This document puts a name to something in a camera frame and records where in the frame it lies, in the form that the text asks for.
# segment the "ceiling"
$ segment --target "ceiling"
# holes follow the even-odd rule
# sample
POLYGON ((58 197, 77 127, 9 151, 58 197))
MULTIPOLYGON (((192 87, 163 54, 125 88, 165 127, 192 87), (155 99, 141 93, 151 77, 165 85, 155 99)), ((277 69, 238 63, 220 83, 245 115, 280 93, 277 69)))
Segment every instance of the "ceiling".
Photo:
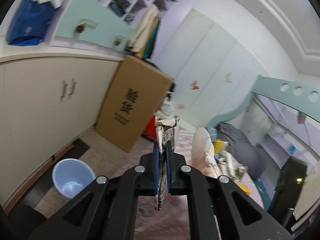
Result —
POLYGON ((308 0, 235 0, 278 40, 298 73, 320 77, 320 19, 308 0))

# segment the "black chair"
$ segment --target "black chair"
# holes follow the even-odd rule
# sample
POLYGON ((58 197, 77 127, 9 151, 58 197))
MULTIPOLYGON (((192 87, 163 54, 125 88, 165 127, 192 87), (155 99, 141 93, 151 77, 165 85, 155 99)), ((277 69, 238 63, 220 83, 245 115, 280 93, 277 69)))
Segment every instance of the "black chair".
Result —
POLYGON ((28 240, 30 234, 47 219, 26 205, 19 205, 7 216, 0 208, 0 239, 28 240))

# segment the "mint green bed frame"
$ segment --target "mint green bed frame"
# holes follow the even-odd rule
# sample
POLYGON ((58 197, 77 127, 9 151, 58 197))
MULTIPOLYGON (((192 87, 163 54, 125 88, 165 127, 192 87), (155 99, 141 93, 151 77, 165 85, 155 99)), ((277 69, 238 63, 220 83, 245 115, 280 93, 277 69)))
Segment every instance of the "mint green bed frame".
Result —
POLYGON ((259 76, 251 91, 235 110, 212 118, 207 127, 215 128, 218 123, 229 121, 242 114, 255 94, 271 98, 279 103, 296 109, 320 122, 320 88, 293 81, 259 76))

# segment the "green cloth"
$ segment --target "green cloth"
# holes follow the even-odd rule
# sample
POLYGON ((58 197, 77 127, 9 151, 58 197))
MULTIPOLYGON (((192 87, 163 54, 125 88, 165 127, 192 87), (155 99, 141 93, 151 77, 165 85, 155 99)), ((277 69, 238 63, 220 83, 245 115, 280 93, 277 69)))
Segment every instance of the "green cloth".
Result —
POLYGON ((271 199, 269 197, 269 194, 267 193, 266 188, 264 187, 263 183, 259 179, 257 181, 255 181, 254 183, 255 183, 255 185, 259 191, 259 194, 262 198, 264 210, 268 210, 268 208, 271 204, 271 199))
POLYGON ((149 58, 150 54, 151 54, 151 50, 153 50, 154 48, 154 44, 155 44, 155 39, 156 39, 156 35, 159 29, 159 25, 160 25, 160 19, 158 21, 158 23, 156 24, 156 27, 153 29, 152 34, 150 35, 149 41, 147 43, 147 46, 143 52, 142 58, 149 58))

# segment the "gray blanket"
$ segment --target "gray blanket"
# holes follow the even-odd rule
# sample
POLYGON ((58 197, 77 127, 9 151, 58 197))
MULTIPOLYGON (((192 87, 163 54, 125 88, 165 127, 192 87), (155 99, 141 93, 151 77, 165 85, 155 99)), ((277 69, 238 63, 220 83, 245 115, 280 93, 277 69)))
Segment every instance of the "gray blanket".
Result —
POLYGON ((266 168, 261 150, 252 146, 239 129, 226 122, 218 124, 218 138, 229 142, 234 158, 248 167, 248 174, 253 181, 258 180, 266 168))

